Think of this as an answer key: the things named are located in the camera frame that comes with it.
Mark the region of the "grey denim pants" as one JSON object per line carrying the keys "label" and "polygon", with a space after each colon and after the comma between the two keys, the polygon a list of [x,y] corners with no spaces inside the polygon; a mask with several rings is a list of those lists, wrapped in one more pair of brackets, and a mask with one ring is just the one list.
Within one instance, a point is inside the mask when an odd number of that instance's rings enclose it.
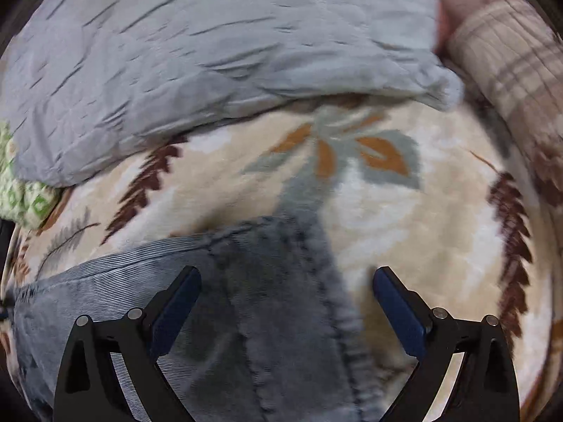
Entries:
{"label": "grey denim pants", "polygon": [[159,365],[198,421],[377,421],[382,383],[315,215],[262,217],[85,262],[14,292],[12,377],[43,421],[82,314],[142,308],[187,266],[202,291]]}

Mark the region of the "green white patterned quilt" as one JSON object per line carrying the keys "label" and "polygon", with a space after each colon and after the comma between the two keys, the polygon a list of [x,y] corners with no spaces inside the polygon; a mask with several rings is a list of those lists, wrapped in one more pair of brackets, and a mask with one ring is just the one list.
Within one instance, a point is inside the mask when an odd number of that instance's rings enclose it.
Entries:
{"label": "green white patterned quilt", "polygon": [[16,145],[10,128],[1,122],[0,194],[1,218],[37,230],[47,220],[60,199],[60,189],[39,181],[18,178],[13,170]]}

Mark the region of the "floral beige fleece blanket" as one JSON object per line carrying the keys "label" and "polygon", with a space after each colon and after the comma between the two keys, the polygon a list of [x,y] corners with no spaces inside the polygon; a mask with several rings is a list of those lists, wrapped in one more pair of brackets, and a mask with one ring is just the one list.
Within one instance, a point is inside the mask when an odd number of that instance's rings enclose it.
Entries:
{"label": "floral beige fleece blanket", "polygon": [[368,297],[386,265],[429,304],[494,313],[512,349],[521,416],[561,379],[562,215],[541,192],[522,125],[363,101],[291,108],[196,130],[62,192],[44,225],[18,228],[4,290],[161,238],[314,211],[366,325],[386,399],[413,367]]}

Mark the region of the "grey quilted pillow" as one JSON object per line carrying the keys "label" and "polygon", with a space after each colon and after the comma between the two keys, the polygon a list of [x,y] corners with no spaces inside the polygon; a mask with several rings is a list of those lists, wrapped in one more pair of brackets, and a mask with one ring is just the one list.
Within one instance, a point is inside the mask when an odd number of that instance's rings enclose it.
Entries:
{"label": "grey quilted pillow", "polygon": [[43,0],[4,53],[15,174],[53,187],[194,127],[337,94],[456,105],[437,0]]}

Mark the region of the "striped beige brown pillow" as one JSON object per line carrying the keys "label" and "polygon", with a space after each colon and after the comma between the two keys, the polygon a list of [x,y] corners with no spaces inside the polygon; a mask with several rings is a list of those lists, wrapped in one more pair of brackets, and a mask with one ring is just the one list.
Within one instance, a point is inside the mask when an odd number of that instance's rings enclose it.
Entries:
{"label": "striped beige brown pillow", "polygon": [[452,60],[505,120],[536,188],[562,207],[562,41],[526,0],[492,0],[449,39]]}

